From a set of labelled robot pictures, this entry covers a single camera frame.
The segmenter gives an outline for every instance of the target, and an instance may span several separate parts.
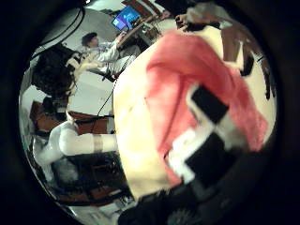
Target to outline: monitor screen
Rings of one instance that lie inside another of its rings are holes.
[[[132,7],[125,7],[112,21],[112,24],[118,29],[122,30],[127,27],[128,30],[132,29],[132,22],[139,19],[141,15]]]

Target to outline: pink fabric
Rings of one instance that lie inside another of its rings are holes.
[[[230,106],[230,116],[246,135],[250,151],[259,151],[267,123],[256,110],[254,101],[239,71],[224,65],[213,49],[201,38],[171,32],[162,38],[147,65],[149,81],[145,99],[151,114],[156,147],[161,159],[172,148],[175,138],[196,120],[188,110],[186,95],[198,83]],[[172,185],[181,182],[165,167]]]

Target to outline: white fabric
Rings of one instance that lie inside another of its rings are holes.
[[[78,135],[75,130],[61,130],[59,148],[65,156],[94,153],[94,136],[91,133]]]
[[[135,55],[125,56],[115,61],[115,63],[109,64],[109,70],[112,74],[122,72],[136,59]]]
[[[115,134],[101,134],[102,152],[113,152],[118,150]]]

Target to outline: man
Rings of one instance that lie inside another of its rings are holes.
[[[130,46],[119,52],[117,44],[125,35],[126,32],[122,32],[113,42],[99,43],[98,34],[89,33],[82,37],[82,47],[79,52],[96,53],[95,59],[104,63],[101,71],[110,72],[112,75],[119,74],[141,53],[138,46]]]

